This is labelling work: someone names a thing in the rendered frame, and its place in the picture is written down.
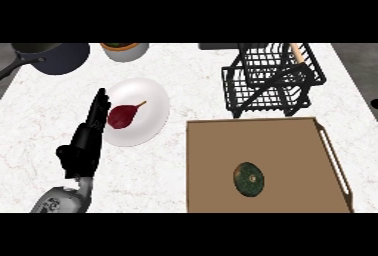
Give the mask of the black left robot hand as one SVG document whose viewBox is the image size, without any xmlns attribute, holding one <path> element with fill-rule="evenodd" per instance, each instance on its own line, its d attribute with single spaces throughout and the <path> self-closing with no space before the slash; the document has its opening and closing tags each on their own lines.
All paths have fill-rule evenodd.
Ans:
<svg viewBox="0 0 378 256">
<path fill-rule="evenodd" d="M 61 145 L 56 149 L 66 179 L 95 176 L 109 108 L 109 96 L 105 89 L 100 88 L 92 102 L 86 122 L 77 127 L 71 143 Z"/>
</svg>

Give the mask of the dark green round squash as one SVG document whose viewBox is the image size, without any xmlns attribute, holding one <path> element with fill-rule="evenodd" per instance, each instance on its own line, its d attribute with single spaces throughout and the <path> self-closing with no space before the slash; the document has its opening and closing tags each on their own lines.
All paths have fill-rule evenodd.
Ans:
<svg viewBox="0 0 378 256">
<path fill-rule="evenodd" d="M 264 176 L 258 167 L 244 162 L 233 173 L 233 184 L 239 193 L 247 197 L 255 197 L 264 188 Z"/>
</svg>

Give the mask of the brown wooden tray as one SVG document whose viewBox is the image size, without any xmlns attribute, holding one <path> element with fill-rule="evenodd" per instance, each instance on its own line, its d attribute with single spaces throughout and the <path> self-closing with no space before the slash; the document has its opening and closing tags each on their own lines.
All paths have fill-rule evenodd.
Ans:
<svg viewBox="0 0 378 256">
<path fill-rule="evenodd" d="M 244 196 L 233 171 L 253 163 L 264 188 Z M 186 129 L 191 212 L 350 212 L 351 190 L 315 118 L 191 121 Z"/>
</svg>

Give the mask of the dark red pear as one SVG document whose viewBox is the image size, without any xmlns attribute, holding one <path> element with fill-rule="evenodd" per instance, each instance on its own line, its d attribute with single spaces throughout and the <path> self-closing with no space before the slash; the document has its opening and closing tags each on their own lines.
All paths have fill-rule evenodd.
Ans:
<svg viewBox="0 0 378 256">
<path fill-rule="evenodd" d="M 137 105 L 120 105 L 117 106 L 108 116 L 108 124 L 114 129 L 124 129 L 133 122 L 139 108 L 146 102 Z"/>
</svg>

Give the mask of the white round plate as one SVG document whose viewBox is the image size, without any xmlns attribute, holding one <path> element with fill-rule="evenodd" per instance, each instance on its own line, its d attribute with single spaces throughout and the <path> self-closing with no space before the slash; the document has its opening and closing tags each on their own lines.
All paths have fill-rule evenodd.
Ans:
<svg viewBox="0 0 378 256">
<path fill-rule="evenodd" d="M 131 147 L 154 138 L 165 125 L 170 114 L 170 98 L 164 87 L 151 79 L 133 78 L 120 82 L 108 90 L 111 110 L 120 105 L 146 104 L 139 108 L 131 124 L 114 129 L 108 124 L 105 141 L 121 147 Z"/>
</svg>

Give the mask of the white pot with orange rim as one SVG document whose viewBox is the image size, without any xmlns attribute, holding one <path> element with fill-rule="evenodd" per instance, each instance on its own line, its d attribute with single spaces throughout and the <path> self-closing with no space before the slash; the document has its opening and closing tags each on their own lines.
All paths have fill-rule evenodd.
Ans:
<svg viewBox="0 0 378 256">
<path fill-rule="evenodd" d="M 114 47 L 108 44 L 100 44 L 105 54 L 115 62 L 131 62 L 137 60 L 149 49 L 148 43 L 127 43 L 124 46 Z"/>
</svg>

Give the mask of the dark grey frying pan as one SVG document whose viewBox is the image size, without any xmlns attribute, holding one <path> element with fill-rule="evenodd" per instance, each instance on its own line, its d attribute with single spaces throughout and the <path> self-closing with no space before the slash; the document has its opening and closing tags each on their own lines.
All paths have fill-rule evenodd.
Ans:
<svg viewBox="0 0 378 256">
<path fill-rule="evenodd" d="M 59 46 L 59 43 L 12 43 L 10 46 L 16 57 L 13 62 L 0 70 L 0 80 L 12 74 L 16 68 L 27 64 L 31 64 L 43 73 L 53 70 L 47 63 L 47 52 Z"/>
</svg>

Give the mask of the dark grey flat appliance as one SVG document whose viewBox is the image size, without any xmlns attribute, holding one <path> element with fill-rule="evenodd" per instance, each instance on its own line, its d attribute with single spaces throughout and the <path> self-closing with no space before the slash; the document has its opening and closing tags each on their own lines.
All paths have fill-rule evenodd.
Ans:
<svg viewBox="0 0 378 256">
<path fill-rule="evenodd" d="M 198 43 L 201 50 L 229 50 L 238 49 L 238 43 Z"/>
</svg>

